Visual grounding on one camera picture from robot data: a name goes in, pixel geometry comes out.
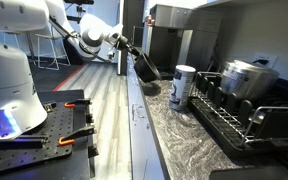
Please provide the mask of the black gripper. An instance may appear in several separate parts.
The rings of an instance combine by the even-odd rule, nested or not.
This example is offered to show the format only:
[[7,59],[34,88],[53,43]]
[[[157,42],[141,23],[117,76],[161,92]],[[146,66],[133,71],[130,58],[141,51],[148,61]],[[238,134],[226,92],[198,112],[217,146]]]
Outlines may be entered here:
[[118,50],[127,50],[129,53],[131,53],[132,55],[135,55],[135,56],[139,56],[140,55],[140,52],[135,47],[133,47],[129,43],[128,39],[126,37],[124,37],[124,36],[121,36],[118,39],[117,49]]

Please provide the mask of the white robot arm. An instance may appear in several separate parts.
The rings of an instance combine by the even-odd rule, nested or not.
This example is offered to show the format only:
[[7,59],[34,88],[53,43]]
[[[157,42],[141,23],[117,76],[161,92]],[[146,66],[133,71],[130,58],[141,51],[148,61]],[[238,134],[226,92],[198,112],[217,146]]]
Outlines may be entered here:
[[[76,33],[65,12],[67,2],[79,0],[0,0],[0,30],[23,33],[52,25],[85,60],[97,58],[104,43],[135,55],[139,53],[121,35],[121,24],[110,26],[92,14],[81,18],[81,31]],[[0,142],[16,139],[46,118],[26,54],[0,42]]]

